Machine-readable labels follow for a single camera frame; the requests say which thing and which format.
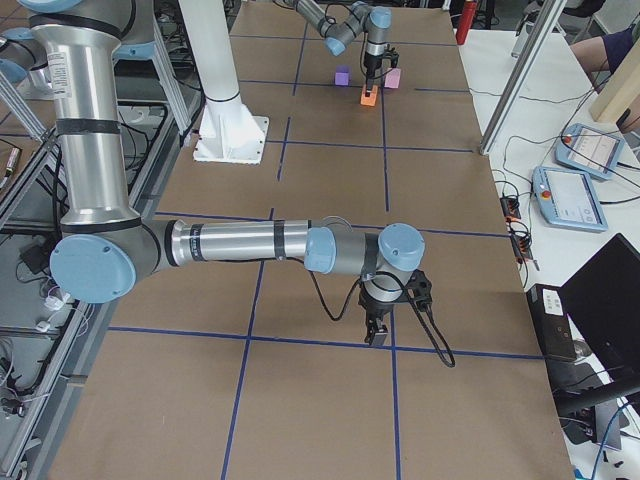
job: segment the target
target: computer monitor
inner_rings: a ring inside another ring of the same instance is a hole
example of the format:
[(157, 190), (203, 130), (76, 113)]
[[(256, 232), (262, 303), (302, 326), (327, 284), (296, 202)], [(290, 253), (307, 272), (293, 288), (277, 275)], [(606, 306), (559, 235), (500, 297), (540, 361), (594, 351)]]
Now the computer monitor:
[[(614, 382), (640, 374), (640, 253), (622, 234), (591, 257), (559, 295), (604, 368), (614, 369)], [(638, 402), (640, 393), (627, 399)]]

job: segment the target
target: printed label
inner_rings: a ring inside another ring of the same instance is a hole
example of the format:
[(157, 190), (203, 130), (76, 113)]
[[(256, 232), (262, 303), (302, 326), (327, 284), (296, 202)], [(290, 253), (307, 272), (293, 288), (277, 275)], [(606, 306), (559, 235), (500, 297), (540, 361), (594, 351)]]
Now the printed label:
[(548, 315), (560, 315), (563, 316), (562, 303), (560, 303), (560, 296), (555, 290), (542, 289), (542, 300), (544, 302), (544, 311)]
[(71, 98), (67, 54), (65, 52), (50, 53), (47, 55), (47, 59), (49, 60), (53, 98)]

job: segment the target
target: white table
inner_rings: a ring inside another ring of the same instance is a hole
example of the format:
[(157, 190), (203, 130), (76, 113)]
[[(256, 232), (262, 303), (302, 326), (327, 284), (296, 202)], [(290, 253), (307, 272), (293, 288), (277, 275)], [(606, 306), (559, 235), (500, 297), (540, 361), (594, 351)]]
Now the white table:
[[(483, 132), (499, 97), (474, 91), (495, 94), (502, 92), (516, 63), (516, 60), (510, 55), (515, 40), (513, 32), (472, 30), (469, 32), (466, 44), (460, 47), (467, 80), (473, 93), (476, 114)], [(582, 95), (588, 92), (591, 87), (591, 83), (582, 72), (564, 38), (559, 34), (552, 34), (532, 67), (520, 95), (558, 101)], [(592, 120), (588, 107), (595, 98), (596, 94), (594, 93), (570, 124), (579, 122), (606, 132), (616, 130), (616, 126), (613, 124), (598, 124)], [(552, 104), (518, 99), (500, 132), (498, 141), (490, 152), (489, 158), (492, 168), (503, 169), (505, 146), (513, 135), (534, 141), (557, 137), (579, 102), (579, 100), (573, 100)], [(533, 169), (540, 164), (557, 166), (554, 162), (554, 153), (550, 151), (552, 145), (553, 141), (543, 145), (534, 145), (519, 139), (512, 139), (506, 156), (507, 168), (525, 178), (531, 178)], [(640, 166), (628, 146), (625, 146), (620, 161)], [(640, 183), (640, 172), (624, 168), (618, 168), (617, 171)], [(503, 179), (499, 172), (494, 172), (494, 176), (496, 180)], [(518, 187), (520, 193), (529, 191), (530, 185), (524, 180), (509, 173), (506, 173), (506, 177), (508, 181)], [(597, 195), (601, 201), (626, 199), (640, 195), (638, 188), (619, 177), (614, 176), (612, 180), (607, 182), (595, 183)], [(497, 184), (497, 188), (502, 191), (502, 184)], [(506, 187), (506, 191), (513, 193), (509, 186)], [(617, 232), (622, 232), (632, 244), (640, 249), (640, 200), (622, 205), (604, 206), (604, 214), (609, 224), (609, 230), (604, 233), (586, 233), (550, 227), (542, 218), (535, 200), (529, 208), (529, 198), (524, 195), (520, 197), (520, 203), (523, 221), (530, 226), (532, 231), (532, 251), (540, 268), (538, 271), (529, 263), (528, 281), (525, 289), (534, 283), (562, 285)], [(524, 280), (525, 269), (522, 269), (521, 273)], [(594, 368), (598, 370), (602, 367), (596, 364)], [(633, 426), (626, 430), (633, 435), (639, 433), (635, 431)], [(599, 465), (597, 479), (637, 478), (640, 475), (640, 442), (623, 437), (622, 446), (622, 453), (609, 455), (611, 463)], [(567, 448), (574, 465), (581, 470), (583, 475), (589, 476), (598, 450), (597, 446), (590, 443), (576, 446), (567, 440)], [(625, 463), (621, 468), (616, 469), (612, 463), (618, 459), (623, 459)]]

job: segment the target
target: light blue cap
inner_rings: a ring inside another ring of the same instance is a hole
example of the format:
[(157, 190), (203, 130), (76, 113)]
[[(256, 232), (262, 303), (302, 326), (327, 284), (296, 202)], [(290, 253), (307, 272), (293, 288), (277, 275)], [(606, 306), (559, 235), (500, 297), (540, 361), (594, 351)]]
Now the light blue cap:
[(389, 28), (391, 26), (391, 10), (387, 7), (375, 7), (371, 11), (369, 19), (378, 28)]
[(324, 40), (324, 46), (331, 52), (334, 57), (337, 57), (346, 50), (346, 46), (337, 38), (327, 37)]
[(28, 74), (24, 68), (11, 60), (0, 60), (0, 72), (11, 83), (18, 83), (24, 80)]
[(331, 229), (327, 227), (309, 229), (304, 268), (311, 272), (329, 273), (336, 263), (336, 254), (336, 239)]
[(27, 27), (10, 28), (2, 32), (2, 36), (8, 40), (17, 42), (18, 40), (33, 40), (33, 33)]
[(386, 227), (378, 237), (378, 247), (385, 260), (403, 272), (418, 268), (425, 248), (420, 232), (405, 223)]
[(51, 254), (51, 274), (60, 288), (87, 303), (106, 303), (129, 292), (136, 269), (115, 243), (98, 235), (71, 235)]
[(83, 0), (18, 0), (23, 7), (38, 13), (58, 13), (75, 7)]
[(114, 54), (116, 60), (151, 60), (156, 50), (156, 42), (121, 45)]

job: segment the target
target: purple block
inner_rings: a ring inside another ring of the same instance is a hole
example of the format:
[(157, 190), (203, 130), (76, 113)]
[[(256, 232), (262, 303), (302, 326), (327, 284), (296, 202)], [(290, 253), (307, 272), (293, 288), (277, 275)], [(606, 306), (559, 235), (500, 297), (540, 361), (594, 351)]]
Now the purple block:
[(349, 86), (349, 66), (348, 65), (339, 65), (338, 68), (336, 68), (335, 83), (339, 87)]
[(387, 74), (384, 77), (385, 88), (398, 88), (400, 86), (400, 75), (402, 70), (400, 68), (390, 68), (387, 70)]

